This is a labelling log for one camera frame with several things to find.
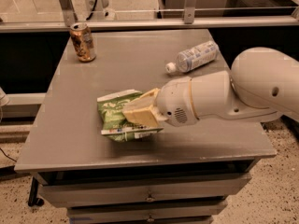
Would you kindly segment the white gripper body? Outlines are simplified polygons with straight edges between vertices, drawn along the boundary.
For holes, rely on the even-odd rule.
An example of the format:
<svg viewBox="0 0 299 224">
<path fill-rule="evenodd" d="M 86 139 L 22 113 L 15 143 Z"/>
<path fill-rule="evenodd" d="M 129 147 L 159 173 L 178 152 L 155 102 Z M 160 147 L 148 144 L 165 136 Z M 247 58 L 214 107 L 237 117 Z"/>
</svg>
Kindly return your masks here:
<svg viewBox="0 0 299 224">
<path fill-rule="evenodd" d="M 193 125 L 198 120 L 192 108 L 191 81 L 190 77 L 173 79 L 157 95 L 156 105 L 172 126 Z"/>
</svg>

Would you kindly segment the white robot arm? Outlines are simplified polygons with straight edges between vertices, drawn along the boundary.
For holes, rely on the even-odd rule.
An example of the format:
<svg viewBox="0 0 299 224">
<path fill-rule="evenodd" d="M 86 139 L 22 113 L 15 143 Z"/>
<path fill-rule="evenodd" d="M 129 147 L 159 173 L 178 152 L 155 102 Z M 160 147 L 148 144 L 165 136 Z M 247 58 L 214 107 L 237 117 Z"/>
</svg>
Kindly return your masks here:
<svg viewBox="0 0 299 224">
<path fill-rule="evenodd" d="M 193 125 L 201 119 L 299 120 L 299 62 L 269 48 L 242 51 L 229 70 L 167 82 L 126 104 L 132 123 Z"/>
</svg>

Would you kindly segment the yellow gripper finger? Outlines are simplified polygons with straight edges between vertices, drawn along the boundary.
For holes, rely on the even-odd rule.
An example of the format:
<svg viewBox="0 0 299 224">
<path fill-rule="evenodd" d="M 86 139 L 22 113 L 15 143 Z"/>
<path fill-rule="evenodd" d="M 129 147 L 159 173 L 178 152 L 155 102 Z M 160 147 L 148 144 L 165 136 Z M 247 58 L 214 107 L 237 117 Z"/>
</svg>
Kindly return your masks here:
<svg viewBox="0 0 299 224">
<path fill-rule="evenodd" d="M 126 104 L 122 109 L 122 113 L 126 119 L 132 123 L 158 127 L 159 111 L 154 102 L 155 97 L 153 95 L 142 95 Z"/>
<path fill-rule="evenodd" d="M 140 98 L 156 97 L 159 91 L 160 91 L 160 90 L 159 90 L 158 88 L 154 88 L 154 89 L 152 89 L 152 90 L 150 90 L 150 91 L 147 91 L 147 92 L 143 93 L 143 94 L 140 96 Z"/>
</svg>

